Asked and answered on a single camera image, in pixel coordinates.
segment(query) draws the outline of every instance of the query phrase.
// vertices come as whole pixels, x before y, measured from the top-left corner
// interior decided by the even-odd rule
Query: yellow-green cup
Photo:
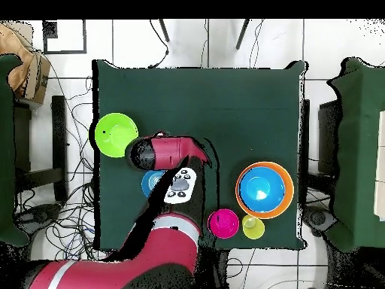
[[[260,239],[265,232],[265,225],[259,219],[246,215],[242,220],[244,235],[249,239]]]

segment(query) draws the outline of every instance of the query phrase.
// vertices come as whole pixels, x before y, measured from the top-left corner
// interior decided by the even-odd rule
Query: table
[[[378,128],[385,111],[385,69],[362,60],[344,61],[330,81],[342,107],[338,127],[338,165],[332,210],[339,220],[326,237],[340,251],[385,248],[385,222],[374,215]]]
[[[284,214],[264,221],[265,235],[251,240],[239,230],[231,239],[218,239],[217,249],[304,247],[296,233],[303,62],[294,62],[284,70],[129,69],[114,68],[105,61],[92,63],[93,126],[106,114],[120,112],[136,122],[140,136],[164,130],[199,141],[207,138],[220,160],[220,207],[232,209],[239,218],[246,214],[236,202],[235,182],[246,166],[269,160],[290,173],[293,202]],[[130,169],[124,158],[113,159],[100,152],[95,153],[98,166],[100,176],[96,169],[94,178],[100,183],[96,194],[100,203],[95,207],[95,231],[99,224],[100,243],[96,244],[103,250],[118,249],[147,200],[141,190],[144,173]],[[216,190],[214,182],[210,191]],[[206,197],[216,201],[215,195]]]

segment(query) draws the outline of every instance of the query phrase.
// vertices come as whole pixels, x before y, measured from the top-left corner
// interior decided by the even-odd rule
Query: pink cup
[[[219,209],[208,218],[208,229],[220,239],[233,237],[237,233],[238,228],[238,216],[230,209]]]

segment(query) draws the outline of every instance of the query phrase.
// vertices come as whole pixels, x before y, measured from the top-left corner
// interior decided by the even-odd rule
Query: small blue bowl
[[[150,195],[151,190],[153,190],[164,173],[165,171],[148,171],[144,174],[141,180],[141,189],[146,197]]]
[[[275,170],[254,167],[242,177],[239,194],[251,211],[267,213],[280,205],[285,195],[285,186]]]

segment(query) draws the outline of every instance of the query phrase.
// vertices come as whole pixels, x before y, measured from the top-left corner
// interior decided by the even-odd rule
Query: lime green bowl
[[[124,157],[127,145],[138,136],[135,122],[121,113],[105,115],[95,128],[96,145],[108,157]]]

